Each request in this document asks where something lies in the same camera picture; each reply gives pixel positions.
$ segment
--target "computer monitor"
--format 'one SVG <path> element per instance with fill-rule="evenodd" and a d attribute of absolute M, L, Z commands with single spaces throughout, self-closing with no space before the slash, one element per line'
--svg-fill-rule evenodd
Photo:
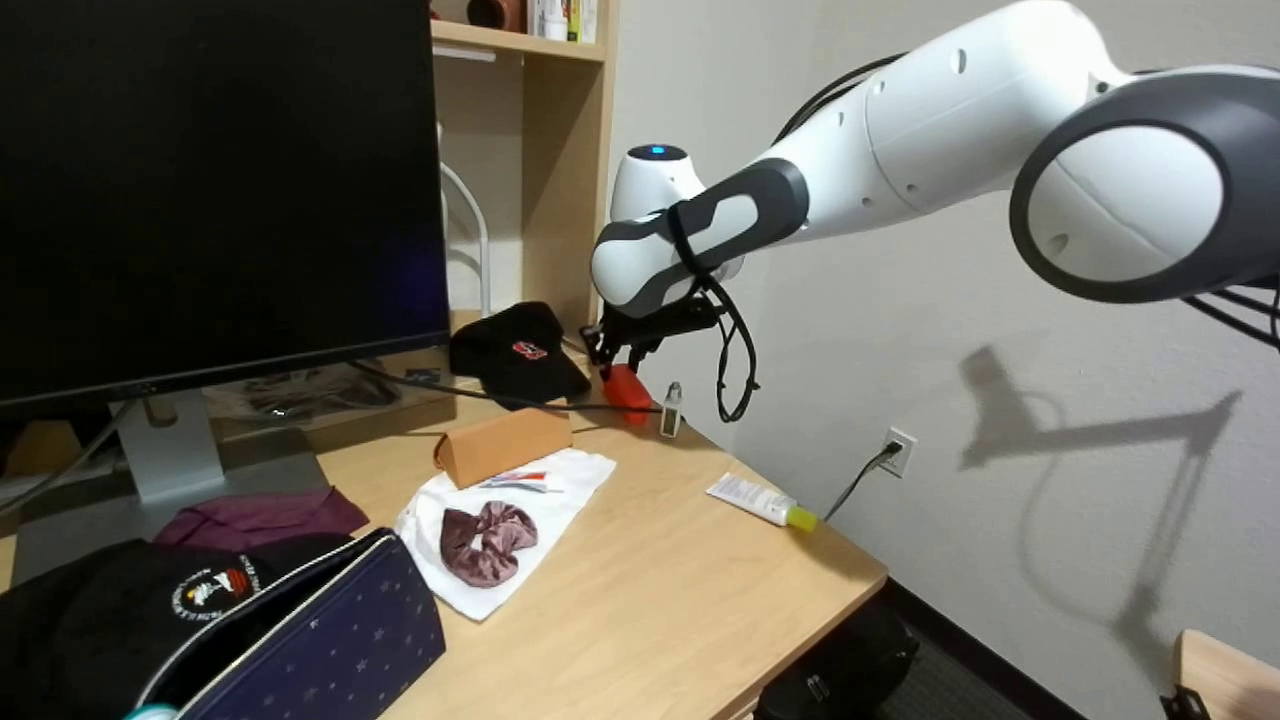
<path fill-rule="evenodd" d="M 449 339 L 432 99 L 422 0 L 0 0 L 0 415 Z"/>

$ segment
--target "monitor stand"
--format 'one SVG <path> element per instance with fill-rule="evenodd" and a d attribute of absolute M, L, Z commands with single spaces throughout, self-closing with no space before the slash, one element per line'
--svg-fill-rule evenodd
<path fill-rule="evenodd" d="M 114 437 L 128 471 L 63 486 L 24 510 L 11 584 L 106 543 L 150 540 L 181 510 L 199 502 L 329 490 L 299 429 L 218 450 L 199 393 L 135 400 Z"/>

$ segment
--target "red object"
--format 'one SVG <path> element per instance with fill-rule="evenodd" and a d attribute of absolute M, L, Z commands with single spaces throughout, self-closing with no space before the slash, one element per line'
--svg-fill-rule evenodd
<path fill-rule="evenodd" d="M 638 434 L 643 419 L 656 413 L 649 388 L 629 366 L 607 369 L 603 395 L 633 434 Z"/>

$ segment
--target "power outlet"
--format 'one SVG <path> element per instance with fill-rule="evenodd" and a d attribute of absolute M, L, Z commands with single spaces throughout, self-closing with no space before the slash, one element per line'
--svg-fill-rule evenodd
<path fill-rule="evenodd" d="M 883 434 L 883 450 L 897 446 L 897 454 L 880 465 L 888 476 L 903 476 L 909 471 L 909 459 L 912 459 L 912 450 L 917 450 L 917 437 L 899 434 L 899 429 L 888 429 Z"/>

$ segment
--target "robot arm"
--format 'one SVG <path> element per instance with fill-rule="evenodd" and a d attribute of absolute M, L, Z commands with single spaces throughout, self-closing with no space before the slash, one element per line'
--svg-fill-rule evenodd
<path fill-rule="evenodd" d="M 872 72 L 734 177 L 590 254 L 597 362 L 709 328 L 700 282 L 775 241 L 820 241 L 1010 189 L 1018 258 L 1090 301 L 1273 286 L 1280 76 L 1129 76 L 1068 0 L 1018 0 Z"/>

